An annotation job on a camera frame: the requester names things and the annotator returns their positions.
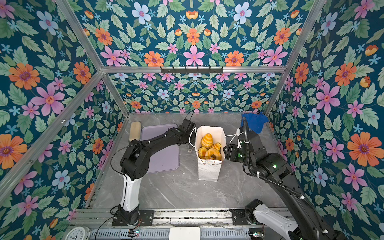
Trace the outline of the yellow striped croissant bread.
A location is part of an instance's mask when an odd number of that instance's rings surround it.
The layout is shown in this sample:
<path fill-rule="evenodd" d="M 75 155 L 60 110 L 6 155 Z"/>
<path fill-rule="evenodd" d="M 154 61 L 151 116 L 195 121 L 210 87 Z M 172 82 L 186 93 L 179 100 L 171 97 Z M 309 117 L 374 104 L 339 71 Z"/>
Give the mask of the yellow striped croissant bread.
<path fill-rule="evenodd" d="M 205 134 L 201 139 L 201 147 L 209 149 L 212 147 L 213 143 L 213 136 L 210 133 Z"/>

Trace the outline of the white cartoon paper bag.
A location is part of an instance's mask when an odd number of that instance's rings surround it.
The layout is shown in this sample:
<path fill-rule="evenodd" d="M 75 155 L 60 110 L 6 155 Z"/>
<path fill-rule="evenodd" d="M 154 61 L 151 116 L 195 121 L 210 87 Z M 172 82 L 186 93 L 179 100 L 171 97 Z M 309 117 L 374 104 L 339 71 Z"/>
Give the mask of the white cartoon paper bag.
<path fill-rule="evenodd" d="M 192 130 L 189 144 L 195 149 L 200 181 L 218 181 L 221 167 L 226 158 L 224 147 L 227 146 L 227 138 L 233 138 L 239 134 L 239 129 L 228 135 L 222 127 L 211 126 L 200 126 Z"/>

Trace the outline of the ribbed spiral bread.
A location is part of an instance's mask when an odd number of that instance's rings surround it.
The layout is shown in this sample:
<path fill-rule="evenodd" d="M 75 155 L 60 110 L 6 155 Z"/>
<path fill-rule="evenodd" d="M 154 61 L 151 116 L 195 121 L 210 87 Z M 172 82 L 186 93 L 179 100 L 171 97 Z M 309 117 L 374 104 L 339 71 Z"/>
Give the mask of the ribbed spiral bread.
<path fill-rule="evenodd" d="M 222 145 L 220 144 L 220 143 L 214 143 L 213 145 L 212 145 L 212 148 L 213 149 L 216 149 L 216 150 L 220 150 L 221 149 L 221 147 L 222 147 Z"/>

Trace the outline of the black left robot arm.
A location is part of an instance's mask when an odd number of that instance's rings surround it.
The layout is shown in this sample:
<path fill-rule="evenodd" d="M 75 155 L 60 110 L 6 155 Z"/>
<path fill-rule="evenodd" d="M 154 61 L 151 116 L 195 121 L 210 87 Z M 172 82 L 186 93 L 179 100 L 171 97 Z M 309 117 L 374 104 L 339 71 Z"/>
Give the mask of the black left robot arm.
<path fill-rule="evenodd" d="M 136 226 L 142 221 L 139 212 L 139 191 L 142 178 L 149 170 L 152 155 L 170 146 L 189 143 L 195 128 L 195 123 L 184 119 L 180 126 L 170 128 L 152 139 L 130 142 L 120 161 L 124 185 L 122 200 L 114 214 L 112 226 Z"/>

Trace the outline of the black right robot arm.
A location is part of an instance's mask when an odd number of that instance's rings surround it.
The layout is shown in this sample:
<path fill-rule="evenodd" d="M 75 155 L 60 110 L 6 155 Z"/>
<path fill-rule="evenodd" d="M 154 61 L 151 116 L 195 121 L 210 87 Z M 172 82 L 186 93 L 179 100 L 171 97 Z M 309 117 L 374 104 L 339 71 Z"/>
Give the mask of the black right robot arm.
<path fill-rule="evenodd" d="M 346 239 L 342 231 L 333 229 L 316 211 L 284 157 L 267 152 L 246 117 L 242 118 L 238 143 L 225 146 L 224 153 L 227 160 L 241 163 L 246 175 L 269 184 L 294 218 L 291 221 L 255 199 L 245 206 L 244 216 L 249 224 L 265 225 L 284 240 Z"/>

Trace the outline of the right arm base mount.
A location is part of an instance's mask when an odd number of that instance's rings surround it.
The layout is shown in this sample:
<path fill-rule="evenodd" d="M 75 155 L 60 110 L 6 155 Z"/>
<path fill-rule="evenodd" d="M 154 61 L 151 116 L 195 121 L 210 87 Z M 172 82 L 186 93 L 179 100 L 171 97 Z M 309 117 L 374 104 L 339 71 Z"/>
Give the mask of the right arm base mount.
<path fill-rule="evenodd" d="M 270 225 L 273 222 L 272 215 L 268 213 L 266 205 L 261 200 L 255 199 L 244 209 L 230 209 L 233 225 Z"/>

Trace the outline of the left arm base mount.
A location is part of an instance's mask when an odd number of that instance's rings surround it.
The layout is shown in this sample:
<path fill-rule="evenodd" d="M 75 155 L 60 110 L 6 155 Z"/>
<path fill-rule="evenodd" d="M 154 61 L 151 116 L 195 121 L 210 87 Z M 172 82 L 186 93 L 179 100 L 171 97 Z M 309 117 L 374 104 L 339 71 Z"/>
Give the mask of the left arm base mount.
<path fill-rule="evenodd" d="M 117 210 L 113 213 L 112 226 L 114 227 L 128 227 L 128 226 L 151 226 L 154 220 L 154 210 L 140 210 L 136 207 L 131 212 L 123 209 L 118 205 Z"/>

